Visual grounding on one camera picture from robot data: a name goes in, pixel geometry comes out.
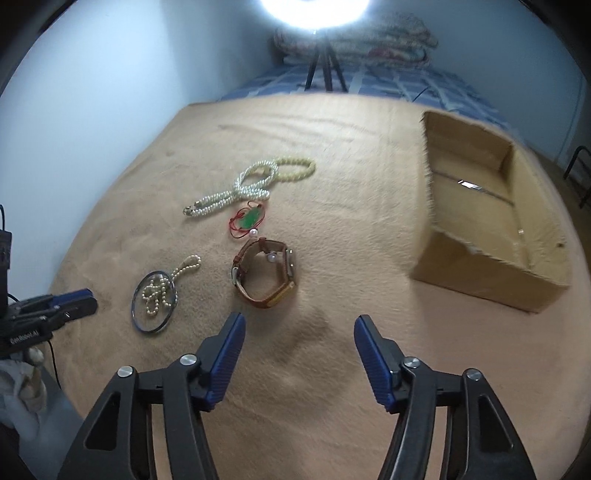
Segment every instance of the blue gripper pad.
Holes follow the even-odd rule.
[[[241,314],[238,314],[211,367],[209,387],[205,396],[205,403],[211,409],[215,407],[216,403],[221,402],[226,394],[242,350],[245,335],[246,320]]]
[[[363,317],[358,317],[355,320],[353,337],[365,373],[368,376],[369,384],[374,391],[375,400],[380,405],[383,405],[386,411],[390,412],[396,403],[392,393],[392,374],[379,351],[378,345],[369,333]]]
[[[63,295],[55,295],[51,299],[50,306],[53,307],[55,305],[63,305],[64,303],[81,300],[92,296],[92,292],[88,288],[84,288],[83,290],[71,291],[70,293],[64,293]]]

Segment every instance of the metal screw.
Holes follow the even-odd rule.
[[[405,356],[404,365],[409,368],[417,368],[421,364],[421,361],[415,356]]]
[[[130,367],[129,365],[125,365],[117,370],[117,375],[121,378],[125,378],[130,376],[134,372],[134,367]]]
[[[466,376],[470,380],[478,382],[482,378],[482,372],[480,370],[476,370],[476,368],[469,368],[468,370],[466,370]]]
[[[197,357],[192,353],[188,353],[187,355],[183,355],[180,359],[180,362],[183,365],[194,365],[197,362]]]

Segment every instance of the green pendant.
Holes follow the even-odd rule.
[[[259,218],[262,215],[262,208],[261,207],[254,207],[251,208],[244,217],[238,220],[238,225],[243,230],[250,230],[253,228],[256,223],[259,221]]]

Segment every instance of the pearl necklace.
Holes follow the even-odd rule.
[[[176,268],[171,275],[173,282],[181,276],[183,273],[188,273],[192,270],[198,270],[201,266],[201,257],[199,255],[189,255],[181,266]],[[162,297],[162,304],[165,307],[171,307],[172,303],[167,300],[167,292],[170,289],[170,280],[165,276],[158,274],[150,279],[150,284],[145,286],[142,291],[142,300],[146,302],[146,313],[154,317],[158,313],[160,305],[160,297]]]
[[[279,166],[295,165],[306,167],[304,170],[293,173],[279,173]],[[244,180],[262,170],[265,178],[252,185],[244,186]],[[218,210],[241,200],[253,200],[260,202],[268,200],[271,192],[265,190],[275,181],[299,181],[311,176],[316,170],[316,162],[308,158],[276,158],[273,160],[261,160],[244,170],[234,181],[232,190],[208,195],[193,205],[185,207],[183,213],[191,217],[201,217],[210,215]]]

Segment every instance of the floor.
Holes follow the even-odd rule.
[[[579,208],[579,202],[584,193],[584,188],[578,183],[571,181],[570,178],[567,180],[563,179],[562,175],[564,171],[555,163],[542,155],[538,155],[538,159],[556,186],[558,193],[560,193],[569,211],[574,228],[579,234],[581,245],[583,245],[585,257],[587,258],[587,266],[591,272],[591,200],[583,208]]]

